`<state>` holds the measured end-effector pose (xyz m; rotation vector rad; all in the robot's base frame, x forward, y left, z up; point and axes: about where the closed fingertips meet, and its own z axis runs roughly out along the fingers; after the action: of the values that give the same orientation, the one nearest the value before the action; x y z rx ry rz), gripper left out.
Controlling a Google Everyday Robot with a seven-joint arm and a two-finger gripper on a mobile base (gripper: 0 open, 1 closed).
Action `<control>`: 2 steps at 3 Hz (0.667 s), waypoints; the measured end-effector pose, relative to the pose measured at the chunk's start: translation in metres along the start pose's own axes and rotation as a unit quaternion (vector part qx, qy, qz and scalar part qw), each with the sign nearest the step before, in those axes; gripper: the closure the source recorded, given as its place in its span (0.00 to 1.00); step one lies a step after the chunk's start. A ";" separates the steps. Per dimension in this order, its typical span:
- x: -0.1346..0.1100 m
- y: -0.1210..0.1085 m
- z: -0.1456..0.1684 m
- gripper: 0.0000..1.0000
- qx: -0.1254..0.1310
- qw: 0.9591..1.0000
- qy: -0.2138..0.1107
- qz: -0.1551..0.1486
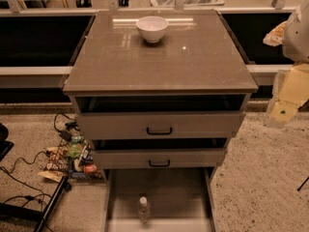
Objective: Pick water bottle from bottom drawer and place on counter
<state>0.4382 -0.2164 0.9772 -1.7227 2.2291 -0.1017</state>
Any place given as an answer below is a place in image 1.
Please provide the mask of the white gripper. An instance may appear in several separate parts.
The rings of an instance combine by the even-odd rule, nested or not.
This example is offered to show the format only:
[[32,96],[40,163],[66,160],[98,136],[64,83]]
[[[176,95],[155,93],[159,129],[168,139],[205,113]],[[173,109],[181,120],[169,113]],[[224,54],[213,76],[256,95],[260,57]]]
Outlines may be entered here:
[[275,76],[266,126],[281,128],[309,101],[309,64],[297,63]]

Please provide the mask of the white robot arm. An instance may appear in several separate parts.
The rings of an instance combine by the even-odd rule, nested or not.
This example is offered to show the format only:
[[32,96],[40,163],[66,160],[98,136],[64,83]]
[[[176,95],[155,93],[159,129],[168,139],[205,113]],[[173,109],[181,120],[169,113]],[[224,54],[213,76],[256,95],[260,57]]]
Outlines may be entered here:
[[294,61],[275,76],[267,106],[267,126],[281,128],[309,101],[309,0],[303,0],[286,21],[267,33],[263,43],[282,45],[283,55]]

